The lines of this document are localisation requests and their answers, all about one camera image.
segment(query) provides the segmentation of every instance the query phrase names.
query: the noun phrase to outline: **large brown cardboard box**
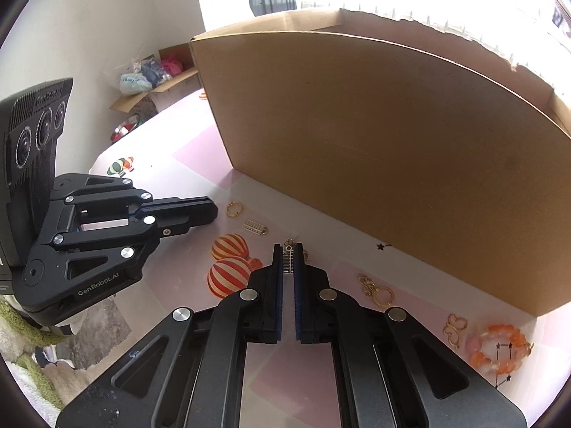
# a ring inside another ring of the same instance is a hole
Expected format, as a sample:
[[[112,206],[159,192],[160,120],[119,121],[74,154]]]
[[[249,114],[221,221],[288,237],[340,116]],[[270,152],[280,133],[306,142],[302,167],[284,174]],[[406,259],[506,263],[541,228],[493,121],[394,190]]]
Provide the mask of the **large brown cardboard box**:
[[[236,169],[533,315],[571,301],[570,115],[532,72],[344,10],[191,50]]]

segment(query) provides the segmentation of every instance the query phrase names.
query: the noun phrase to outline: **camera lens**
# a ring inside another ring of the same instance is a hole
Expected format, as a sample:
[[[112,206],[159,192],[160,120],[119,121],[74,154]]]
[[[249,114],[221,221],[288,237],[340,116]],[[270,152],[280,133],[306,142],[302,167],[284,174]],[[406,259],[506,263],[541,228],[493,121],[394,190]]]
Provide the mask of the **camera lens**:
[[[56,129],[59,129],[59,127],[62,125],[62,122],[64,122],[65,113],[66,113],[66,104],[62,101],[61,104],[58,106],[58,111],[55,113],[54,127]]]
[[[51,108],[46,109],[38,122],[38,130],[36,131],[36,146],[40,149],[47,142],[51,128]]]
[[[30,149],[32,145],[32,132],[30,127],[25,127],[18,138],[18,143],[16,144],[16,165],[19,168],[24,167],[28,157],[30,155]]]

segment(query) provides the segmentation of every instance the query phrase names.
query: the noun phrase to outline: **green fuzzy fabric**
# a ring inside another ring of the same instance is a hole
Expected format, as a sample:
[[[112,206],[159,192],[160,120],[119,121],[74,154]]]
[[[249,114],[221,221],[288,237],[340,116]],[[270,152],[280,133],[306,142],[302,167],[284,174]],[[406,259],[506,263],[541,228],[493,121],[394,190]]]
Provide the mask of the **green fuzzy fabric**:
[[[32,344],[48,347],[65,341],[65,336],[57,336],[51,331],[38,330],[26,322],[6,301],[0,301],[0,317],[6,320],[13,331],[23,336]]]
[[[42,373],[42,369],[32,360],[31,357],[26,354],[22,354],[18,357],[18,360],[15,361],[15,364],[28,371],[40,396],[42,396],[47,402],[52,403],[57,409],[64,409],[64,403],[59,398],[53,384],[48,377]]]

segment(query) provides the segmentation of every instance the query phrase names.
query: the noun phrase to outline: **pink plastic bag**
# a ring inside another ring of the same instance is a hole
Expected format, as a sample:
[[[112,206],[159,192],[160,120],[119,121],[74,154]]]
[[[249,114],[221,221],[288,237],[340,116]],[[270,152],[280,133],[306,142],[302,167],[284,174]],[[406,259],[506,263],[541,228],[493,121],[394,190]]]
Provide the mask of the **pink plastic bag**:
[[[161,64],[165,71],[173,77],[182,72],[182,63],[175,58],[174,54],[170,55],[166,61],[161,61]]]

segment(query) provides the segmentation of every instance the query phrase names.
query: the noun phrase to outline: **cardboard box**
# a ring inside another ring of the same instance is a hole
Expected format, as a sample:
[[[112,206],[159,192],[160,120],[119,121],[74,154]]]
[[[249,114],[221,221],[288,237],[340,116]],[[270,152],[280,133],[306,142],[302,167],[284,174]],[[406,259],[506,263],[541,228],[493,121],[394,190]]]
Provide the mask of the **cardboard box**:
[[[535,316],[571,301],[569,110],[539,77],[344,10],[190,45],[236,169]]]
[[[174,47],[159,50],[161,60],[167,59],[171,54],[175,54],[176,58],[182,63],[185,70],[181,74],[159,85],[150,92],[122,96],[109,106],[109,109],[127,113],[138,112],[143,117],[149,117],[201,88],[198,69],[194,66],[188,44],[175,45]]]

